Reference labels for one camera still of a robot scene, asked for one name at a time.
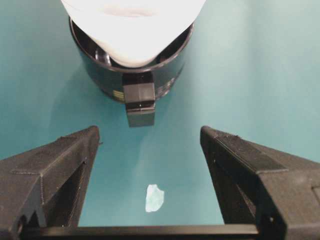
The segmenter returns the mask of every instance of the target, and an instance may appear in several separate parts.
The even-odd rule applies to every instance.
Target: blue-green background
[[[130,129],[85,72],[60,1],[4,0],[0,159],[98,125],[82,226],[221,224],[201,126],[320,161],[319,22],[319,0],[207,0],[155,125]],[[155,213],[148,184],[165,191]]]

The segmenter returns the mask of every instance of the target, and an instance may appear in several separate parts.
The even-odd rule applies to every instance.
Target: black plastic part
[[[75,227],[99,145],[96,126],[0,161],[0,239],[23,227]]]
[[[201,129],[226,224],[255,223],[263,240],[320,239],[320,164],[238,136]]]
[[[22,240],[254,240],[255,225],[28,228]]]

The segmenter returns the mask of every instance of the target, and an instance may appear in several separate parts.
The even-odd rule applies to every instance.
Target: coffee filter
[[[71,19],[114,61],[152,62],[197,18],[206,0],[61,0]]]

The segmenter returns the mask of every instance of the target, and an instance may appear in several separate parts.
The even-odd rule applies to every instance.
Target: white paper filter
[[[206,0],[61,0],[71,19],[118,64],[152,62],[197,18]]]

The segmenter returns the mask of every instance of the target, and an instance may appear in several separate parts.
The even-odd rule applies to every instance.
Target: small white object
[[[165,192],[157,184],[150,184],[146,190],[145,211],[147,213],[158,211],[165,201]]]
[[[61,0],[71,19],[118,64],[152,62],[197,18],[206,0]]]

